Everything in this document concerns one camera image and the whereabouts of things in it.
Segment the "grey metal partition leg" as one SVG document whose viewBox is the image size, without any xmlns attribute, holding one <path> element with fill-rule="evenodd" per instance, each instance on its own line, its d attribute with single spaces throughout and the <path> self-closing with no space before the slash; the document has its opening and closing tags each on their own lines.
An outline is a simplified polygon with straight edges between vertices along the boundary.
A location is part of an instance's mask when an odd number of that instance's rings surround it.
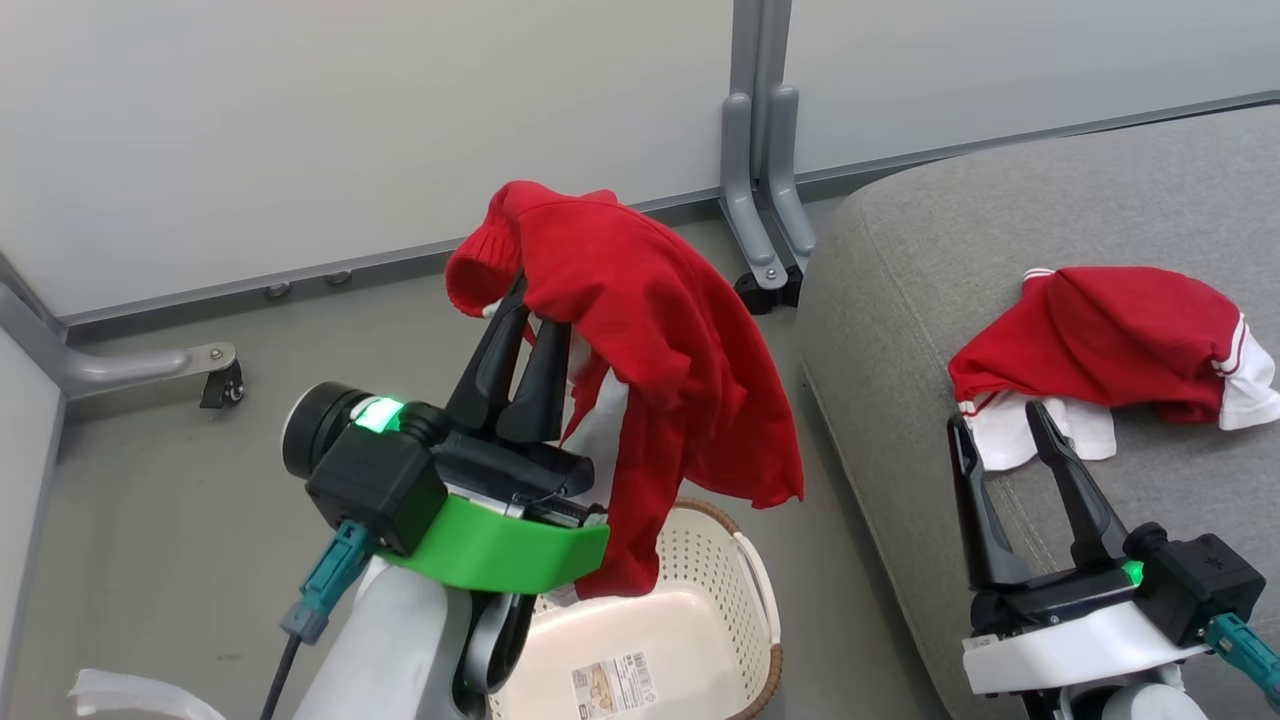
<svg viewBox="0 0 1280 720">
<path fill-rule="evenodd" d="M 800 199 L 795 170 L 800 92 L 785 81 L 792 5 L 794 0 L 762 0 L 756 90 L 763 117 L 758 179 L 795 265 L 805 272 L 817 234 Z"/>
<path fill-rule="evenodd" d="M 762 288 L 774 290 L 787 272 L 756 206 L 753 174 L 760 26 L 762 0 L 732 0 L 730 91 L 719 115 L 719 206 L 748 272 Z"/>
</svg>

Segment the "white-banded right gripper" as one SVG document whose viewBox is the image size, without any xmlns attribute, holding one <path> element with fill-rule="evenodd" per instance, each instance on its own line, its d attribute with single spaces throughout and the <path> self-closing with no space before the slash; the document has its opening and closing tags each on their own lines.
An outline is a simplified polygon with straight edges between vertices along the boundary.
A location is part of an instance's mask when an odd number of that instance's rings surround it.
<svg viewBox="0 0 1280 720">
<path fill-rule="evenodd" d="M 1171 642 L 1135 605 L 1142 565 L 1126 561 L 1128 530 L 1043 402 L 1025 402 L 1038 459 L 1052 471 L 1071 529 L 1076 569 L 1032 579 L 986 487 L 986 468 L 961 415 L 947 420 L 957 521 L 970 588 L 963 667 L 974 694 L 1046 694 L 1180 664 L 1204 644 Z M 1087 568 L 1110 568 L 1087 571 Z"/>
</svg>

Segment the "paper label sticker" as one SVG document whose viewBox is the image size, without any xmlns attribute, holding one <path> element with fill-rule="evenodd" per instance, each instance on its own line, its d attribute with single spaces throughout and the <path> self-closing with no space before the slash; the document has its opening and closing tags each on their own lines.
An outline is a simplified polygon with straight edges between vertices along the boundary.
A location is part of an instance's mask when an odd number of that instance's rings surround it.
<svg viewBox="0 0 1280 720">
<path fill-rule="evenodd" d="M 646 655 L 625 653 L 570 673 L 580 720 L 607 720 L 659 701 Z"/>
</svg>

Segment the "black caster wheel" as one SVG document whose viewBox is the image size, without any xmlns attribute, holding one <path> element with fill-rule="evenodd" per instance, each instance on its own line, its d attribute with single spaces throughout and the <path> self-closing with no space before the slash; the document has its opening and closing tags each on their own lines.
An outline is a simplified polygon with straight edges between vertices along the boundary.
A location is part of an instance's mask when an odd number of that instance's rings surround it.
<svg viewBox="0 0 1280 720">
<path fill-rule="evenodd" d="M 207 374 L 198 406 L 225 409 L 238 405 L 243 397 L 242 366 L 238 360 L 234 360 L 230 365 Z"/>
<path fill-rule="evenodd" d="M 803 281 L 804 274 L 799 265 L 791 265 L 787 266 L 787 279 L 780 288 L 762 288 L 755 275 L 748 272 L 733 283 L 733 290 L 751 315 L 763 316 L 778 306 L 796 307 L 800 300 Z"/>
</svg>

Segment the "grey fabric sofa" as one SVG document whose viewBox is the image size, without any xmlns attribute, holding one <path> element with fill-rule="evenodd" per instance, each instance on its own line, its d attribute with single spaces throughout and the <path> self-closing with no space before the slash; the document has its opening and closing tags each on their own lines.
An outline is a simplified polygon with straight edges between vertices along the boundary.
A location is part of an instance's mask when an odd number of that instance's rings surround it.
<svg viewBox="0 0 1280 720">
<path fill-rule="evenodd" d="M 972 632 L 946 421 L 951 357 L 1021 295 L 1030 269 L 1161 266 L 1243 311 L 1280 372 L 1280 104 L 991 149 L 905 170 L 836 210 L 803 284 L 806 372 L 899 607 L 954 720 L 1025 720 L 970 692 Z M 1280 421 L 1184 425 L 1114 413 L 1091 471 L 1129 527 L 1212 532 L 1267 580 L 1251 625 L 1280 653 Z M 1014 548 L 1070 565 L 1051 471 L 991 474 Z"/>
</svg>

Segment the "grey metal partition foot bar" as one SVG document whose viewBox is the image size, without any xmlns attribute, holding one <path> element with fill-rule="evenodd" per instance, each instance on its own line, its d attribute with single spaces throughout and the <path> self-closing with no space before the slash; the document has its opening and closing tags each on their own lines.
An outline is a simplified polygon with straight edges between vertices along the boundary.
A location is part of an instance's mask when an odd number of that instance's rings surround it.
<svg viewBox="0 0 1280 720">
<path fill-rule="evenodd" d="M 206 377 L 238 360 L 236 347 L 218 342 L 102 356 L 67 343 L 67 325 L 0 254 L 0 331 L 15 341 L 65 396 L 83 398 L 192 375 Z"/>
</svg>

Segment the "red garment with white sleeves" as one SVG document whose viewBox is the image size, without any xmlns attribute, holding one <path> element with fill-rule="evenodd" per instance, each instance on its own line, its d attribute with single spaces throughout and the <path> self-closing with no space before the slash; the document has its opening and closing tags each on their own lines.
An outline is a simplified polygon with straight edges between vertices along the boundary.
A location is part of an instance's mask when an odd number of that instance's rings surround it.
<svg viewBox="0 0 1280 720">
<path fill-rule="evenodd" d="M 1242 310 L 1202 281 L 1157 266 L 1034 268 L 1020 299 L 948 364 L 983 464 L 1037 454 L 1025 406 L 1039 401 L 1076 455 L 1117 451 L 1116 407 L 1240 430 L 1280 421 L 1276 365 Z"/>
</svg>

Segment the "red garment with knit cuff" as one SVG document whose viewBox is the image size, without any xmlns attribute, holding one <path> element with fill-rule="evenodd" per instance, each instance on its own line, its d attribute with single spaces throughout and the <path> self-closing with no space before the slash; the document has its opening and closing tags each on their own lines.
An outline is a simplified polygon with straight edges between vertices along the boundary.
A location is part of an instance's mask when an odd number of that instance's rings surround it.
<svg viewBox="0 0 1280 720">
<path fill-rule="evenodd" d="M 730 282 L 667 225 L 611 191 L 504 184 L 445 265 L 466 315 L 492 318 L 517 275 L 540 322 L 572 328 L 562 447 L 591 459 L 585 503 L 608 511 L 599 569 L 570 605 L 639 597 L 681 486 L 773 509 L 805 493 L 794 411 L 764 337 Z"/>
</svg>

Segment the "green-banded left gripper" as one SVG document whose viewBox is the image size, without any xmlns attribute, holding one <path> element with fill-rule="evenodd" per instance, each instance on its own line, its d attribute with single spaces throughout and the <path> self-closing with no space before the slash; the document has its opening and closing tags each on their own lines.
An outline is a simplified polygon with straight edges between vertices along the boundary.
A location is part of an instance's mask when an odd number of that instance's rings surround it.
<svg viewBox="0 0 1280 720">
<path fill-rule="evenodd" d="M 381 550 L 392 566 L 466 591 L 541 594 L 595 571 L 605 557 L 607 510 L 584 505 L 594 487 L 589 457 L 547 442 L 561 438 L 572 328 L 544 320 L 509 389 L 529 325 L 526 281 L 498 301 L 445 406 L 467 430 L 433 450 L 448 496 L 417 548 Z"/>
</svg>

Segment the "cream perforated laundry basket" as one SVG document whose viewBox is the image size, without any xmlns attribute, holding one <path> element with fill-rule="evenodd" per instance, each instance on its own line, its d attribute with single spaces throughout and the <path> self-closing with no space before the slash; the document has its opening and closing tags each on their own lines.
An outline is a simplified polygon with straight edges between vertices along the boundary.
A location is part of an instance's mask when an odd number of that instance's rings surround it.
<svg viewBox="0 0 1280 720">
<path fill-rule="evenodd" d="M 493 720 L 580 720 L 570 673 L 643 651 L 659 696 L 607 720 L 758 720 L 782 676 L 777 601 L 732 518 L 680 498 L 657 539 L 654 589 L 635 598 L 538 601 L 521 660 L 490 698 Z"/>
</svg>

